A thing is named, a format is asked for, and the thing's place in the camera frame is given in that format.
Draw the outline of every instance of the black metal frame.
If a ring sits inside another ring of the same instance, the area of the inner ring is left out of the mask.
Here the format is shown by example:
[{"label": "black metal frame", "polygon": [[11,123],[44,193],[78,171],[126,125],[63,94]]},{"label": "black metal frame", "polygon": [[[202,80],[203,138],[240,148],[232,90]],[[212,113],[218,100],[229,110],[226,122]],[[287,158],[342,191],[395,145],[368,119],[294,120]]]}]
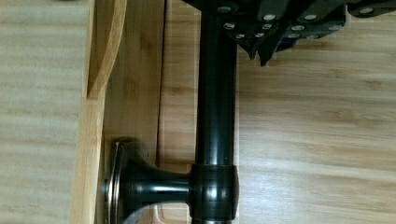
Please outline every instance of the black metal frame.
[{"label": "black metal frame", "polygon": [[360,18],[396,9],[396,0],[184,1],[203,11],[195,164],[188,174],[166,172],[146,161],[137,139],[115,141],[108,224],[133,219],[147,205],[170,202],[187,203],[194,224],[231,223],[239,194],[233,165],[236,45],[252,58],[258,51],[265,64],[299,38],[341,29],[346,5]]},{"label": "black metal frame", "polygon": [[233,165],[236,43],[202,15],[195,164],[175,174],[148,164],[143,144],[126,138],[116,149],[108,223],[133,219],[141,208],[179,202],[190,207],[192,223],[226,224],[235,218],[238,174]]}]

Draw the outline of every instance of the black metal pole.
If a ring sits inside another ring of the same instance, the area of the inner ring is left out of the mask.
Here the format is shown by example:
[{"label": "black metal pole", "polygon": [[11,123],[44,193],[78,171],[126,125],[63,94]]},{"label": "black metal pole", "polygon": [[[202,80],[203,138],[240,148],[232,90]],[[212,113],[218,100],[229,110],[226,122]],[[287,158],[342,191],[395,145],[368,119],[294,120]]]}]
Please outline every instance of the black metal pole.
[{"label": "black metal pole", "polygon": [[195,164],[188,174],[166,172],[143,159],[138,140],[118,141],[108,194],[112,222],[124,215],[120,220],[133,217],[147,205],[169,202],[187,203],[192,224],[229,224],[235,218],[239,197],[233,165],[236,44],[222,32],[218,19],[205,13],[200,50]]},{"label": "black metal pole", "polygon": [[202,14],[195,162],[233,164],[236,43]]},{"label": "black metal pole", "polygon": [[217,18],[202,13],[192,224],[229,224],[238,204],[233,165],[236,43]]}]

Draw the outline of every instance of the wooden panel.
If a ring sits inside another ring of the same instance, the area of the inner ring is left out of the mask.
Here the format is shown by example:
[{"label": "wooden panel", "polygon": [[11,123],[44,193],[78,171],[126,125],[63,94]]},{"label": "wooden panel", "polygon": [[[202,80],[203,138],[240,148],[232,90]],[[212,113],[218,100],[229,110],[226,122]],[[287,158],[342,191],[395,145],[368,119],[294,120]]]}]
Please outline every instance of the wooden panel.
[{"label": "wooden panel", "polygon": [[[160,122],[162,166],[194,159],[199,12],[169,0]],[[266,67],[239,50],[234,223],[394,223],[396,14],[348,18]],[[189,222],[187,206],[159,223]]]},{"label": "wooden panel", "polygon": [[0,3],[0,223],[67,223],[88,1]]},{"label": "wooden panel", "polygon": [[[92,85],[93,89],[90,89],[89,83],[86,102],[91,112],[80,126],[81,147],[76,166],[76,175],[80,178],[75,183],[72,223],[104,223],[104,185],[111,163],[109,152],[113,139],[121,136],[139,138],[147,145],[153,163],[157,150],[164,2],[128,2],[118,58],[112,70],[104,65],[106,57],[103,56],[109,47],[118,47],[108,44],[117,40],[112,40],[115,37],[111,37],[111,32],[108,34],[114,28],[110,28],[101,15],[108,17],[117,5],[107,7],[111,5],[108,2],[97,3],[90,80],[99,75],[105,79],[109,77],[109,81],[102,83],[104,89],[100,88],[102,84]],[[141,221],[150,219],[148,210]]]}]

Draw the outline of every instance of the light wood plank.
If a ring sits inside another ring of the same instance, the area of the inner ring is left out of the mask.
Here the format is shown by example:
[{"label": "light wood plank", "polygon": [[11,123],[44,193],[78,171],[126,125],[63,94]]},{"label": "light wood plank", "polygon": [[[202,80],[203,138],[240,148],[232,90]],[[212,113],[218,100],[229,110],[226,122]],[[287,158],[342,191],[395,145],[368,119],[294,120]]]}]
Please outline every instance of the light wood plank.
[{"label": "light wood plank", "polygon": [[70,218],[88,1],[0,4],[0,223]]},{"label": "light wood plank", "polygon": [[[199,12],[169,0],[162,166],[194,159]],[[264,68],[238,54],[240,204],[234,223],[394,223],[396,14],[348,18],[344,31],[301,41]],[[190,222],[168,204],[157,223]]]}]

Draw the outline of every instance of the round metal base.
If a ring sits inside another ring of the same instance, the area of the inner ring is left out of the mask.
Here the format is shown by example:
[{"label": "round metal base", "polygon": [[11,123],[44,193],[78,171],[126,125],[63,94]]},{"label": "round metal base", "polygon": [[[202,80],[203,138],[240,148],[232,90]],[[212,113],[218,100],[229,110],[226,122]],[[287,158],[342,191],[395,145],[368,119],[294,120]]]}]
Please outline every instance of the round metal base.
[{"label": "round metal base", "polygon": [[110,177],[106,186],[106,224],[118,224],[119,219],[119,197],[120,197],[120,171],[122,165],[122,149],[120,142],[115,143],[113,148]]},{"label": "round metal base", "polygon": [[110,173],[106,182],[106,224],[138,223],[141,212],[124,214],[120,196],[120,178],[122,168],[131,155],[142,157],[143,144],[135,138],[121,138],[112,143]]}]

